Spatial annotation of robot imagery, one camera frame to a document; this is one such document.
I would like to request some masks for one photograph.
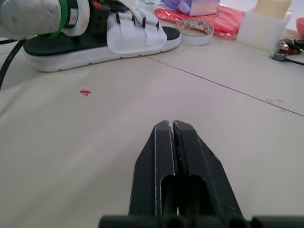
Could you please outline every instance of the white midsole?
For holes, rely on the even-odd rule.
[[[174,49],[180,44],[181,36],[173,40],[168,40],[165,47],[161,50],[153,52],[142,52],[140,54],[136,53],[129,55],[118,55],[110,52],[108,47],[97,47],[55,56],[32,56],[25,51],[24,54],[25,57],[29,60],[32,68],[43,72],[54,72],[120,58],[157,54]]]

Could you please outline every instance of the pink bowl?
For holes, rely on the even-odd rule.
[[[296,20],[296,28],[298,29],[301,37],[304,37],[304,18],[298,18]]]

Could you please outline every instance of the black cable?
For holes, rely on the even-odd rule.
[[[304,63],[298,62],[298,61],[294,61],[291,59],[286,58],[285,56],[280,56],[280,55],[271,55],[269,56],[270,58],[276,60],[276,61],[280,61],[280,62],[290,62],[290,63],[295,63],[295,64],[299,64],[304,66]]]
[[[13,58],[16,56],[16,54],[18,53],[18,51],[22,48],[22,46],[24,45],[24,43],[26,42],[26,40],[21,40],[19,41],[15,47],[12,49],[12,51],[10,52],[9,56],[7,56],[6,60],[4,61],[1,70],[0,70],[0,90],[1,90],[1,86],[5,77],[5,74],[11,64],[11,62],[13,61]]]
[[[288,59],[288,58],[285,60],[285,62],[295,63],[295,64],[299,64],[299,65],[304,66],[304,63],[301,63],[301,62],[298,62],[298,61],[293,61],[293,60]]]
[[[13,40],[13,39],[6,39],[6,40],[0,40],[0,45],[1,44],[9,44],[9,43],[13,43],[16,42],[17,40]]]

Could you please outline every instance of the green tape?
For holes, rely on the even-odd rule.
[[[59,30],[52,35],[50,35],[48,38],[55,38],[59,35],[61,30],[65,27],[67,22],[67,0],[60,0],[60,7],[61,7],[61,20],[60,20],[60,27]]]

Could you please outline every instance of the gray cylinder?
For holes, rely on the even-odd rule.
[[[0,37],[25,39],[56,32],[59,0],[0,0]]]

